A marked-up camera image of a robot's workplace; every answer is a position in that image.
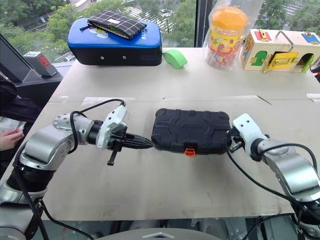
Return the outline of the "bystander bare hand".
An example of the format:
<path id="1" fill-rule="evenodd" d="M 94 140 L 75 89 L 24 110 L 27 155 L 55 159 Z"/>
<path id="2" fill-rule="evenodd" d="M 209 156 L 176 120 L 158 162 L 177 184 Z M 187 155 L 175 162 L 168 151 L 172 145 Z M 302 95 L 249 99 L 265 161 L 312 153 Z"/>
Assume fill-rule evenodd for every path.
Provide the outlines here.
<path id="1" fill-rule="evenodd" d="M 13 149 L 17 143 L 24 137 L 21 129 L 13 129 L 0 134 L 0 150 Z"/>

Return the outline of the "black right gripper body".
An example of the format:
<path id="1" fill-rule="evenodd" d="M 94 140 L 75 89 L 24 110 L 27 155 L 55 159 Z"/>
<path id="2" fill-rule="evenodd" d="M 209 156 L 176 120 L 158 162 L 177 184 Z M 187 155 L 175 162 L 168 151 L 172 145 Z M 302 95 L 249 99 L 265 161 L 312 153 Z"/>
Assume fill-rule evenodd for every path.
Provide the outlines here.
<path id="1" fill-rule="evenodd" d="M 232 126 L 226 132 L 225 146 L 226 152 L 230 153 L 234 153 L 243 147 L 243 138 L 240 136 L 240 132 L 234 126 Z"/>

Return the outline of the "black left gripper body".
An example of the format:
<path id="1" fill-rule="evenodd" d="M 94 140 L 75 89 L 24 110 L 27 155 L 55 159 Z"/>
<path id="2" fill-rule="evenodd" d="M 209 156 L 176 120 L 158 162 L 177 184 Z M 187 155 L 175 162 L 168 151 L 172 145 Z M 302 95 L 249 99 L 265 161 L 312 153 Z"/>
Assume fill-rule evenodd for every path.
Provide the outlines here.
<path id="1" fill-rule="evenodd" d="M 112 151 L 110 159 L 107 161 L 108 166 L 115 164 L 115 159 L 118 152 L 121 152 L 122 148 L 131 148 L 133 146 L 133 138 L 127 133 L 127 127 L 111 134 L 109 142 L 109 150 Z"/>

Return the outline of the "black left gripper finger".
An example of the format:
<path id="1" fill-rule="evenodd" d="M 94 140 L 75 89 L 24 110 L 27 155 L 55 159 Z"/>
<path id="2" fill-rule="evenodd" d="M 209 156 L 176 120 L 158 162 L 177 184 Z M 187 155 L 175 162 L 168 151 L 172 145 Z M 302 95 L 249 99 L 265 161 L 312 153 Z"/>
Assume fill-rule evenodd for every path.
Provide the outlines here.
<path id="1" fill-rule="evenodd" d="M 128 144 L 128 148 L 130 149 L 149 149 L 153 148 L 154 145 L 152 143 L 147 143 L 147 142 L 133 142 Z"/>
<path id="2" fill-rule="evenodd" d="M 148 138 L 136 134 L 128 134 L 128 139 L 135 144 L 153 145 L 153 142 Z"/>

